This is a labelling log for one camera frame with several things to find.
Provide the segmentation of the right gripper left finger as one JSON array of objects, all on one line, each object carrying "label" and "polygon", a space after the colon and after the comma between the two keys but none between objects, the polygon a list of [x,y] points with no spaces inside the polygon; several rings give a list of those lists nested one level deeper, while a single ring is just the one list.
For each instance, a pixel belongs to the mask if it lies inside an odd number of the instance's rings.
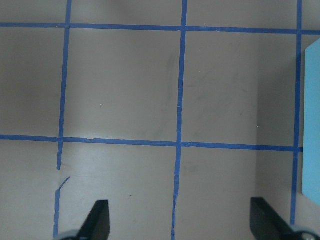
[{"label": "right gripper left finger", "polygon": [[95,202],[80,228],[78,240],[107,240],[110,236],[110,210],[108,200]]}]

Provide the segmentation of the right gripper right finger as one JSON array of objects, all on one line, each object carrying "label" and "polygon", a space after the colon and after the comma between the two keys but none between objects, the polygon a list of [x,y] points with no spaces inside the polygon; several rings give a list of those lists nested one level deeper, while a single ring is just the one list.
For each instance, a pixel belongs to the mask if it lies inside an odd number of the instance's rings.
[{"label": "right gripper right finger", "polygon": [[256,240],[302,240],[262,197],[250,199],[250,230]]}]

